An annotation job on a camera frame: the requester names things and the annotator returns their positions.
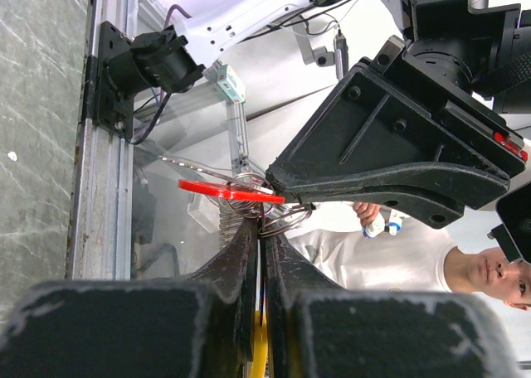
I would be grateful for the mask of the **large keyring with yellow handle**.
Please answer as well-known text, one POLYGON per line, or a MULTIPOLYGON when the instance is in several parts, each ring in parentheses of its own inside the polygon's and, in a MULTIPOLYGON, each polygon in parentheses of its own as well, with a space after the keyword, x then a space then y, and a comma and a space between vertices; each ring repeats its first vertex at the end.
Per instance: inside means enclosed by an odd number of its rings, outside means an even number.
POLYGON ((220 250, 227 265, 239 274, 235 339, 242 355, 242 377, 264 377, 268 368, 268 333, 265 312, 265 252, 261 237, 275 212, 270 201, 221 198, 219 205, 220 250))

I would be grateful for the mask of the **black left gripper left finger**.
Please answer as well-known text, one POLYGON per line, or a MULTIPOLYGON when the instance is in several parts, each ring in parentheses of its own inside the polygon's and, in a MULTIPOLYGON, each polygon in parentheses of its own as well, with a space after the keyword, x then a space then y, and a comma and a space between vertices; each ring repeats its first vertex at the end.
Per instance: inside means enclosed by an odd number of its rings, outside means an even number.
POLYGON ((4 377, 240 377, 253 357, 257 224, 195 273, 30 288, 1 334, 4 377))

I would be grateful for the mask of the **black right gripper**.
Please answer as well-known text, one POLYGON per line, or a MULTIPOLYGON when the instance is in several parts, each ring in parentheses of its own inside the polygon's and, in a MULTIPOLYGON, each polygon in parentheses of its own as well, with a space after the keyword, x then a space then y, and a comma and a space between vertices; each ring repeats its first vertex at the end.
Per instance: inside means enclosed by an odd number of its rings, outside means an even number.
POLYGON ((266 170, 303 201, 358 201, 442 229, 506 194, 525 163, 447 106, 438 122, 362 59, 266 170))

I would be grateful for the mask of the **red key tag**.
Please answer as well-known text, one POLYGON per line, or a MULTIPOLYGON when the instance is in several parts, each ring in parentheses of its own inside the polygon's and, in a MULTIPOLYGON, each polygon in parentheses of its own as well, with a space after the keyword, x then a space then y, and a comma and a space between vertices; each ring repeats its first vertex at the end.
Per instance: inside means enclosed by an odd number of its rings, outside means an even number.
POLYGON ((204 196, 236 201, 253 201, 272 204, 283 204, 285 198, 272 192, 261 191, 249 187, 223 185, 212 182, 199 182, 180 179, 178 187, 204 196))

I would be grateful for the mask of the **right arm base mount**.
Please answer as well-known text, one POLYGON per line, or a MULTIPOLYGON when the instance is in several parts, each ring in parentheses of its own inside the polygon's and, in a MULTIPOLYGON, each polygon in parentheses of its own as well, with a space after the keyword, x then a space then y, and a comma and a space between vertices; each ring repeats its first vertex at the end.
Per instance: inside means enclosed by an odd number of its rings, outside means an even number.
POLYGON ((172 94, 190 90, 205 65, 188 53, 188 40, 174 26, 129 39, 111 22, 99 26, 98 54, 86 60, 81 117, 91 119, 127 143, 142 143, 151 133, 172 94), (150 88, 165 97, 142 135, 134 134, 134 98, 150 88))

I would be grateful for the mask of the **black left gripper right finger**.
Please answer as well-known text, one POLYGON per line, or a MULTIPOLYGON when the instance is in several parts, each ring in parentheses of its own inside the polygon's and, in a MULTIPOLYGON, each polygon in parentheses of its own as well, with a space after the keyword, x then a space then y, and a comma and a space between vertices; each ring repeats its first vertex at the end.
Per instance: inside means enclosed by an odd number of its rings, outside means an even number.
POLYGON ((348 291, 282 236, 263 242, 273 377, 515 377, 497 317, 470 295, 348 291))

